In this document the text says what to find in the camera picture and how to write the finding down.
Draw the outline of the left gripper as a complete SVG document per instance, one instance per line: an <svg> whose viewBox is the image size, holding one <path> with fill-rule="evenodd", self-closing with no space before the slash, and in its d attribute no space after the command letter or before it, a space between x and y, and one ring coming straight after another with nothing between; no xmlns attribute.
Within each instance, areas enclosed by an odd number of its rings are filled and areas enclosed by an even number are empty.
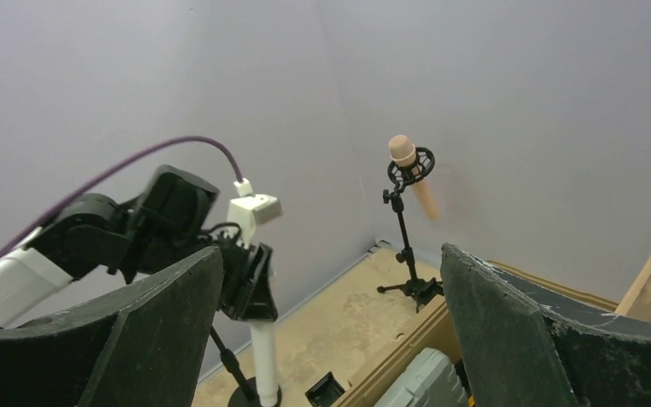
<svg viewBox="0 0 651 407"><path fill-rule="evenodd" d="M205 242L217 247L223 258L219 309L233 321L274 322L278 310L270 288L273 249L265 243L246 248L241 235L235 222L221 222L204 231Z"/></svg>

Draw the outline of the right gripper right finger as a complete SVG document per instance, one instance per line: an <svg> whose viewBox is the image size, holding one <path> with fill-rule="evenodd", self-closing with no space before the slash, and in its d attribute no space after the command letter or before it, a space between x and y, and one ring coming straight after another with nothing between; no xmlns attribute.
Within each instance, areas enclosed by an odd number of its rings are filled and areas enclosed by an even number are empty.
<svg viewBox="0 0 651 407"><path fill-rule="evenodd" d="M651 322L584 304L442 246L441 276L478 406L651 406Z"/></svg>

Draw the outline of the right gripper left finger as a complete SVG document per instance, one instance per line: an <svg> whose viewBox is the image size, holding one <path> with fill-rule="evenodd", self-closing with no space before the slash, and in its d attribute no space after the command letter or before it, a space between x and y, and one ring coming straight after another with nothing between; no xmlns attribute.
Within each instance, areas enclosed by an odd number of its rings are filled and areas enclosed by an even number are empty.
<svg viewBox="0 0 651 407"><path fill-rule="evenodd" d="M70 309L0 328L0 406L188 406L224 278L204 248Z"/></svg>

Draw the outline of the white microphone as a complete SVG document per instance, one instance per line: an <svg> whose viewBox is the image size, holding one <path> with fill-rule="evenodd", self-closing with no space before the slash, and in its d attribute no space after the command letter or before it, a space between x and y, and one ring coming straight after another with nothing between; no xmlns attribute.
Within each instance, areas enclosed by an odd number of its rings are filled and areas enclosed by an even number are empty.
<svg viewBox="0 0 651 407"><path fill-rule="evenodd" d="M261 406L278 405L278 369L276 365L275 324L250 324L256 388Z"/></svg>

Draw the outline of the pink microphone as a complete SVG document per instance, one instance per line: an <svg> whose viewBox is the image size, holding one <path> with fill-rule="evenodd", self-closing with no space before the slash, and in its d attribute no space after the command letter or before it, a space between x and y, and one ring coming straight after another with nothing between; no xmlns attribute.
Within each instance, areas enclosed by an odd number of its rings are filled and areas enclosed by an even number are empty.
<svg viewBox="0 0 651 407"><path fill-rule="evenodd" d="M429 148L416 147L405 135L397 135L388 143L391 163L388 177L399 192L408 187L416 196L429 220L439 219L439 209L426 177L434 169L435 158Z"/></svg>

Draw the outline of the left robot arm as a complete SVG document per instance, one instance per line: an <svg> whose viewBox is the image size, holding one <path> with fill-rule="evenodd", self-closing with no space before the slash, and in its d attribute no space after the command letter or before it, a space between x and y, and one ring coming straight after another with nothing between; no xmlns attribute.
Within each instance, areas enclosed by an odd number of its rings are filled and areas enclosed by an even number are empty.
<svg viewBox="0 0 651 407"><path fill-rule="evenodd" d="M196 253L217 248L224 281L219 310L234 321L275 321L270 288L272 248L253 235L282 213L278 198L236 184L224 222L204 222L219 189L169 165L160 166L136 197L119 203L84 193L0 255L0 326L98 267L126 283L152 275Z"/></svg>

